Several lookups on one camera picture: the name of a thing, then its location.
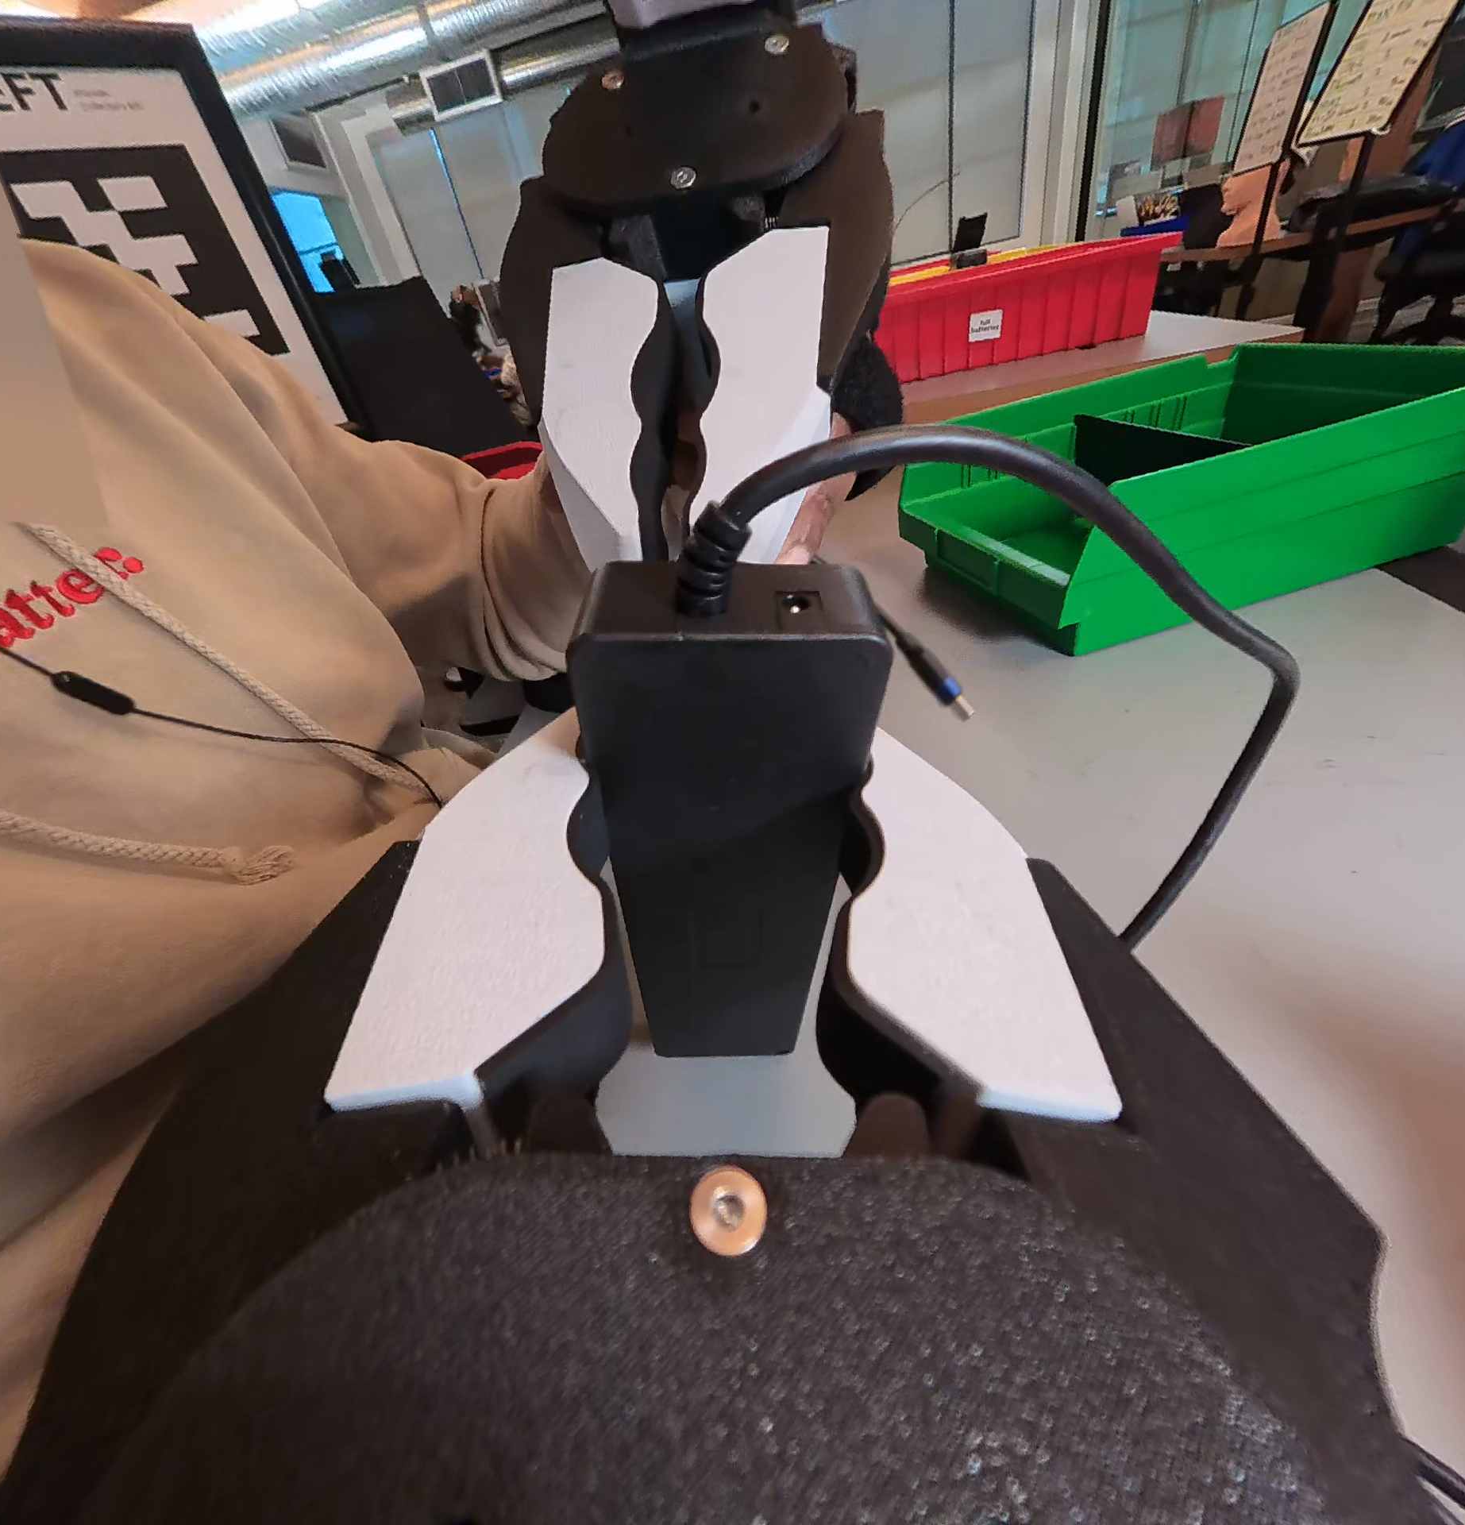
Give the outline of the silver ventilation duct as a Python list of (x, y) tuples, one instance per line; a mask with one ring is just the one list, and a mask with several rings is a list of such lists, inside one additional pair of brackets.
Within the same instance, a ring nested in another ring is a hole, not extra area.
[(603, 16), (603, 2), (244, 2), (193, 33), (227, 108), (249, 120), (320, 109)]

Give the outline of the person's left hand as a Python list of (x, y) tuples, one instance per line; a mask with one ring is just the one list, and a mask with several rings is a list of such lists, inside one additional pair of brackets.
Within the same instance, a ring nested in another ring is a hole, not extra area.
[(854, 494), (857, 476), (847, 473), (838, 479), (827, 479), (803, 490), (798, 511), (792, 521), (792, 528), (777, 553), (777, 564), (808, 564), (819, 557), (821, 542), (834, 515), (840, 514), (849, 495)]

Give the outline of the white air vent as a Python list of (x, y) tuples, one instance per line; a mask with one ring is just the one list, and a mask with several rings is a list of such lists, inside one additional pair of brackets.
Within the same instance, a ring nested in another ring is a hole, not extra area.
[(417, 82), (431, 104), (432, 122), (505, 104), (503, 78), (490, 51), (474, 51), (456, 62), (421, 70)]

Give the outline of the person's left forearm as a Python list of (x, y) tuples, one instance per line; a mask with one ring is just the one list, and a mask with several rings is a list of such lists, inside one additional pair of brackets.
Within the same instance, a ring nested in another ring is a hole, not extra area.
[(407, 443), (343, 441), (334, 541), (412, 658), (511, 682), (567, 666), (589, 567), (539, 457), (522, 479)]

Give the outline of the whiteboard on stand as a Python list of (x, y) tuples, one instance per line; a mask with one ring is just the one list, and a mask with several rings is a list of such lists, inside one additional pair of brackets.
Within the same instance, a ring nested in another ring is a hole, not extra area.
[(1337, 2), (1318, 2), (1275, 31), (1229, 162), (1231, 178), (1287, 158), (1334, 12)]
[(1370, 2), (1356, 21), (1293, 147), (1380, 137), (1460, 2)]

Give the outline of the black-framed marker sign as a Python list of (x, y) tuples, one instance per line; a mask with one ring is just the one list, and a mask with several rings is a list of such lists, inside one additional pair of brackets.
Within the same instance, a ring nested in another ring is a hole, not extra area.
[(187, 26), (0, 17), (0, 181), (19, 239), (150, 280), (280, 361), (334, 427), (363, 429), (307, 268)]

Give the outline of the long red plastic bin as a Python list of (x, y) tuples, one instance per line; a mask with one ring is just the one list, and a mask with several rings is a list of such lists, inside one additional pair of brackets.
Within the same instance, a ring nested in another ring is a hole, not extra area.
[(889, 280), (875, 344), (901, 384), (1146, 334), (1178, 234), (944, 261)]

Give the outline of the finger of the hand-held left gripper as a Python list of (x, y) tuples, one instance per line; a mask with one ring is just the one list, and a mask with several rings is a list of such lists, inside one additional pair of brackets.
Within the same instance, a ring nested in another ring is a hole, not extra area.
[(664, 285), (605, 259), (551, 272), (542, 454), (583, 562), (665, 562), (681, 381)]
[(683, 536), (770, 463), (828, 438), (817, 381), (828, 228), (775, 228), (704, 272), (690, 341)]

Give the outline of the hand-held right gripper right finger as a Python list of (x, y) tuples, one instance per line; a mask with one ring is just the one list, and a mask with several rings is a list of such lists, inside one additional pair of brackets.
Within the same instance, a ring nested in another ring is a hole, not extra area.
[(857, 1101), (911, 1089), (1116, 1121), (1118, 1088), (1009, 830), (883, 730), (854, 814), (817, 1025), (828, 1076)]

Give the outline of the yellow plastic bin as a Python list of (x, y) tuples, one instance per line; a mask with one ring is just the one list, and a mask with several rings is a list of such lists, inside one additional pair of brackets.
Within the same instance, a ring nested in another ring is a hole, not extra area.
[(1011, 251), (975, 247), (968, 252), (916, 261), (911, 265), (895, 265), (889, 276), (889, 287), (916, 285), (920, 280), (948, 277), (956, 272), (969, 272), (969, 270), (986, 268), (986, 265), (1006, 265), (1011, 261), (1046, 259), (1062, 251), (1067, 251), (1064, 242), (1042, 242), (1033, 247), (1011, 247)]

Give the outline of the black USB hub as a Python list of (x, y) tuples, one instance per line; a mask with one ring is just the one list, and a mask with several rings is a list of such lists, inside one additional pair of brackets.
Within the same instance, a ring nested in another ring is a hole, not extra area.
[(567, 676), (661, 1058), (793, 1051), (890, 666), (850, 564), (740, 564), (711, 618), (594, 574)]

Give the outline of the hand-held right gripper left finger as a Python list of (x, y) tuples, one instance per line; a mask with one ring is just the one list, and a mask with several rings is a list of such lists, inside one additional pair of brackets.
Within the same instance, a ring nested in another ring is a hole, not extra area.
[(598, 792), (579, 729), (542, 729), (426, 828), (325, 1088), (338, 1113), (511, 1118), (586, 1095), (634, 1027)]

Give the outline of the green plastic bin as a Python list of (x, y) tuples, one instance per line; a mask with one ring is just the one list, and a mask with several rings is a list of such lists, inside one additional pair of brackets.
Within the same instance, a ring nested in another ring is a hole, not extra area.
[[(1228, 609), (1465, 533), (1465, 350), (1248, 344), (1222, 361), (1188, 356), (962, 427), (1071, 462), (1077, 415), (1248, 445), (1110, 486)], [(897, 528), (933, 570), (1062, 655), (1188, 621), (1100, 531), (996, 473), (909, 469)]]

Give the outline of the black bin divider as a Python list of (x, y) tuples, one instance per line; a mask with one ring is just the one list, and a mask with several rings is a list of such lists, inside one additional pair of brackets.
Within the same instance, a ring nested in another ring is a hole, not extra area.
[(1167, 431), (1090, 415), (1074, 416), (1071, 462), (1100, 486), (1126, 483), (1160, 471), (1245, 450), (1245, 443)]

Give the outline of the chair with blue jacket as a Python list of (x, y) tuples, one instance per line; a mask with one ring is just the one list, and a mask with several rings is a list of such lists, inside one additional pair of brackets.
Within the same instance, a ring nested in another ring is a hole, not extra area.
[(1416, 156), (1411, 171), (1447, 188), (1444, 205), (1403, 230), (1375, 270), (1380, 296), (1369, 344), (1465, 344), (1465, 108)]

